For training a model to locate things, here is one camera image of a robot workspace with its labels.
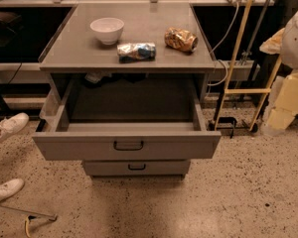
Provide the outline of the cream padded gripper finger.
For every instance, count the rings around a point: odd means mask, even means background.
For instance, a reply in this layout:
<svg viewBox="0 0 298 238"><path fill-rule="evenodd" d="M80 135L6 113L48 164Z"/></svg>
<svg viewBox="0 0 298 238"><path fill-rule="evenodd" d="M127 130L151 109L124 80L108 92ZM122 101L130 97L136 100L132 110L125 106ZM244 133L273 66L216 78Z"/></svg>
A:
<svg viewBox="0 0 298 238"><path fill-rule="evenodd" d="M298 115L298 70L286 77L277 76L272 84L268 105L263 114L261 132L282 134Z"/></svg>

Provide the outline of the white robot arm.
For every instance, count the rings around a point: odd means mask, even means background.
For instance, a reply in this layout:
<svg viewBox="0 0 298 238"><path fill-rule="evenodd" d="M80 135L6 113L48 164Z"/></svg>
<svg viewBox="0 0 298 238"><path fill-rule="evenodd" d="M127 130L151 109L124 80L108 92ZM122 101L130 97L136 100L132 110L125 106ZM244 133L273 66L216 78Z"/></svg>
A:
<svg viewBox="0 0 298 238"><path fill-rule="evenodd" d="M298 115L298 11L286 26L259 47L263 53L281 56L281 62L292 71L277 76L263 117L262 133L276 136L283 133Z"/></svg>

